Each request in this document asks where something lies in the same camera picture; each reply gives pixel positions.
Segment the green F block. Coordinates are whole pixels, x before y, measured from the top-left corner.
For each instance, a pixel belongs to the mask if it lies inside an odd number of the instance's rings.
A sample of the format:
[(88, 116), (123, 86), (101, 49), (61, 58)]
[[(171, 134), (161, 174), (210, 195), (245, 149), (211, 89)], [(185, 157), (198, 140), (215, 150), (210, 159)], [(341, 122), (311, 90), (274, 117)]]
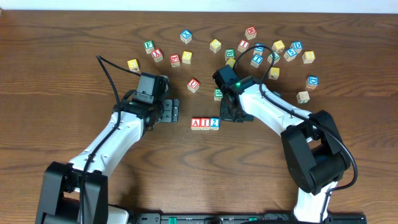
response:
[(155, 50), (154, 42), (152, 40), (145, 41), (144, 48), (145, 48), (146, 54), (150, 54), (152, 51)]

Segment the yellow block below B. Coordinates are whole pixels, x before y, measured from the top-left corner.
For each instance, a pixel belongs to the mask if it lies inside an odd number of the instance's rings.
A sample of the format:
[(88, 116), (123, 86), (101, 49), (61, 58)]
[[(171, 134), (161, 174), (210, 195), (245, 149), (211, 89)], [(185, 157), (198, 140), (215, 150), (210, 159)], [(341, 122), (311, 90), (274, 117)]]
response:
[(234, 64), (235, 64), (235, 63), (236, 63), (236, 61), (235, 61), (234, 58), (229, 58), (229, 59), (226, 61), (226, 64), (229, 65), (231, 68), (234, 67)]

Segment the green B block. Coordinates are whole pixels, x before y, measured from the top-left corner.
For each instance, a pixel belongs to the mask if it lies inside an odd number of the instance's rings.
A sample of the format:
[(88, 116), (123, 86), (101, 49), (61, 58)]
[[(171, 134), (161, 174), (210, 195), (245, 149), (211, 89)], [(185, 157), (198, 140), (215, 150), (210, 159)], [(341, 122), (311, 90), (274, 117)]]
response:
[(235, 50), (234, 49), (226, 49), (224, 52), (225, 60), (228, 61), (230, 58), (235, 58)]

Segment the blue 2 block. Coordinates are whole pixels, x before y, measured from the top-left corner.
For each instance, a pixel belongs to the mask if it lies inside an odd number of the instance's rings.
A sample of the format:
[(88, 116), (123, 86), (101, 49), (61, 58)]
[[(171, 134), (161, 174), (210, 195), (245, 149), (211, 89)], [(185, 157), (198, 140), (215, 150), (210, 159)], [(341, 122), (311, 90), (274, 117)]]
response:
[(210, 118), (210, 129), (219, 130), (221, 120), (220, 118)]

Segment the blue T block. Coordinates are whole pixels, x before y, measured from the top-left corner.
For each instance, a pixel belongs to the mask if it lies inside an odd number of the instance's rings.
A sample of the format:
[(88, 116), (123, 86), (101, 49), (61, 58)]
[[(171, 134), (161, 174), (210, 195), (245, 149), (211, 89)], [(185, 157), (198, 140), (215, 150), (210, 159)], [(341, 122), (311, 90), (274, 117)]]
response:
[(264, 60), (264, 57), (262, 57), (259, 54), (254, 54), (251, 59), (251, 65), (255, 68), (258, 68), (263, 60)]

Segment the yellow O block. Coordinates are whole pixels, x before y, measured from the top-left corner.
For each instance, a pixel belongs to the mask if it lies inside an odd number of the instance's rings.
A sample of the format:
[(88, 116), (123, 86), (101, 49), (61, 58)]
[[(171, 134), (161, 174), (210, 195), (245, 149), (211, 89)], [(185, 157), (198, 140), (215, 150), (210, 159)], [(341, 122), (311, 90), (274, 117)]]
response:
[(285, 49), (285, 45), (282, 40), (275, 41), (272, 45), (272, 50), (277, 54), (283, 52)]

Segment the yellow block far left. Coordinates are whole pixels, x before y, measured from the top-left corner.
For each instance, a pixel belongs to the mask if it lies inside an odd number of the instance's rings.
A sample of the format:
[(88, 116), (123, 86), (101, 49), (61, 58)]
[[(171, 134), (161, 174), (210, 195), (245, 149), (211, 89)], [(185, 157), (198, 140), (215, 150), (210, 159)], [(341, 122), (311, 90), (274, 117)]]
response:
[(136, 59), (128, 60), (127, 65), (129, 67), (129, 70), (132, 72), (138, 72), (139, 71), (139, 64)]

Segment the blue L block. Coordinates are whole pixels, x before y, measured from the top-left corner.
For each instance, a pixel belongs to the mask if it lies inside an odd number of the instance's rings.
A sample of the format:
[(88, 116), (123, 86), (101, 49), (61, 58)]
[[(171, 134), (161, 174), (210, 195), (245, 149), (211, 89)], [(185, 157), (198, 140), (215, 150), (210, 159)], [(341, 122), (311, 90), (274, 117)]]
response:
[(264, 47), (263, 44), (261, 43), (255, 43), (255, 48), (253, 48), (253, 55), (260, 55), (262, 56), (263, 52), (264, 52)]

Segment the plain wood 7 block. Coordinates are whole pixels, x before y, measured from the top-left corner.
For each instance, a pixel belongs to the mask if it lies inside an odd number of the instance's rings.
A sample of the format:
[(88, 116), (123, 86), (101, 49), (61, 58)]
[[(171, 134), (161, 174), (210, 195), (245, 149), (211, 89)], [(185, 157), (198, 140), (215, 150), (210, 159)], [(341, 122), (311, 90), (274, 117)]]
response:
[(297, 102), (299, 104), (308, 103), (309, 100), (310, 100), (310, 96), (309, 96), (309, 93), (307, 91), (298, 92), (297, 95), (296, 95), (296, 98), (297, 98)]

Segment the yellow B block right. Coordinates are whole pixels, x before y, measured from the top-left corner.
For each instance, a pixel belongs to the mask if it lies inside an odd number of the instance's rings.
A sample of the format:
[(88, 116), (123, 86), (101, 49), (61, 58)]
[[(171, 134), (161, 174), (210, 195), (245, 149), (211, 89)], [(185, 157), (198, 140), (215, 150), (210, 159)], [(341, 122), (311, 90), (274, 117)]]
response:
[(305, 51), (302, 55), (304, 64), (312, 63), (316, 59), (314, 51)]

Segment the red i block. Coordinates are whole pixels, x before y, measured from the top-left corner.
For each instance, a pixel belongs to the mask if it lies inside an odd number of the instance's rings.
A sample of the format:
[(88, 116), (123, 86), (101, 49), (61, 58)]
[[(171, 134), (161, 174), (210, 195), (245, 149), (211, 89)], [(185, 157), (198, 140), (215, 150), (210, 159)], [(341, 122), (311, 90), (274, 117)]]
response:
[(244, 52), (249, 48), (249, 42), (246, 40), (241, 40), (238, 45), (238, 51)]
[(200, 119), (200, 129), (201, 130), (210, 130), (210, 118), (201, 118)]

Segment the red A block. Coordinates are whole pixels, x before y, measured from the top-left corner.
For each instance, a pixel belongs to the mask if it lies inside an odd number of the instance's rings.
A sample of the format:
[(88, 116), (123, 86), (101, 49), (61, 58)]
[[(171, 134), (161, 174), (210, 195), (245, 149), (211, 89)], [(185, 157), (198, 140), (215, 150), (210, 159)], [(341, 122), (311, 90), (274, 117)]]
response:
[(200, 118), (192, 118), (191, 119), (191, 129), (192, 130), (201, 130), (201, 119)]

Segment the blue d block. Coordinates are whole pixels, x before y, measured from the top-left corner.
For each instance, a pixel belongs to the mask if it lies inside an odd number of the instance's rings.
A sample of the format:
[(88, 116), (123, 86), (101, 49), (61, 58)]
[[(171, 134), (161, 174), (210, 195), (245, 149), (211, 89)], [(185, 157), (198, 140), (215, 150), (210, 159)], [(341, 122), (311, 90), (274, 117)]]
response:
[(319, 78), (316, 76), (309, 76), (306, 80), (306, 88), (315, 89), (319, 85)]
[(295, 50), (296, 53), (299, 54), (303, 49), (303, 45), (301, 41), (293, 41), (290, 45), (290, 48)]

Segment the yellow block top centre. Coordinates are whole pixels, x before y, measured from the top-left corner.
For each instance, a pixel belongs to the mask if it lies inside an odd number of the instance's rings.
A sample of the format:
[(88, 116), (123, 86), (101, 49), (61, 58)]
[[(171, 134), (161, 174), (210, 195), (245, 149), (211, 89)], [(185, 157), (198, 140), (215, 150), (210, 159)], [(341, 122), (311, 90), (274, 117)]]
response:
[(210, 50), (214, 53), (220, 51), (222, 43), (218, 39), (214, 39), (210, 42)]

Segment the blue D block upper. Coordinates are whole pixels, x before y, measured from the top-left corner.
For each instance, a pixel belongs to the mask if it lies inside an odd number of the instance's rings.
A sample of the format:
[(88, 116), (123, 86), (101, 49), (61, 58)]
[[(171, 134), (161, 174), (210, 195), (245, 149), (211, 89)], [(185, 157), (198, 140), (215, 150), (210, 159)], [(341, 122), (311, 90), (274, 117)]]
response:
[(295, 50), (296, 53), (299, 54), (303, 49), (303, 45), (301, 41), (293, 41), (290, 45), (290, 48)]

